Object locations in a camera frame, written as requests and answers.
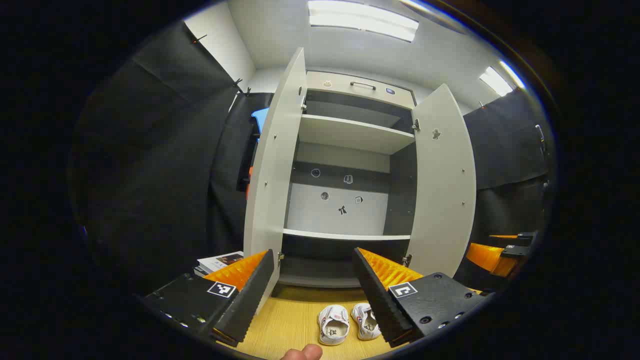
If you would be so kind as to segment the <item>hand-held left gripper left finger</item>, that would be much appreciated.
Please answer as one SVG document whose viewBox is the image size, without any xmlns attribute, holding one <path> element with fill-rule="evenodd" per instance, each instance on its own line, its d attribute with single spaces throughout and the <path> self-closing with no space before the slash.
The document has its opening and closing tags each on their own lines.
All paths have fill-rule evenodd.
<svg viewBox="0 0 640 360">
<path fill-rule="evenodd" d="M 274 273 L 267 249 L 206 276 L 185 273 L 142 297 L 144 307 L 202 342 L 243 342 Z"/>
</svg>

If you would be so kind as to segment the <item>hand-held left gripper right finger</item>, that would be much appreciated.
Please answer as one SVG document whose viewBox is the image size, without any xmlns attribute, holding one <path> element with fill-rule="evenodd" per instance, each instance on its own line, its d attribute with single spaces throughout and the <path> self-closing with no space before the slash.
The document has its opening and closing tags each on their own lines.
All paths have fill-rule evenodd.
<svg viewBox="0 0 640 360">
<path fill-rule="evenodd" d="M 462 325 L 490 301 L 442 272 L 421 275 L 363 248 L 352 264 L 390 347 L 429 344 Z"/>
</svg>

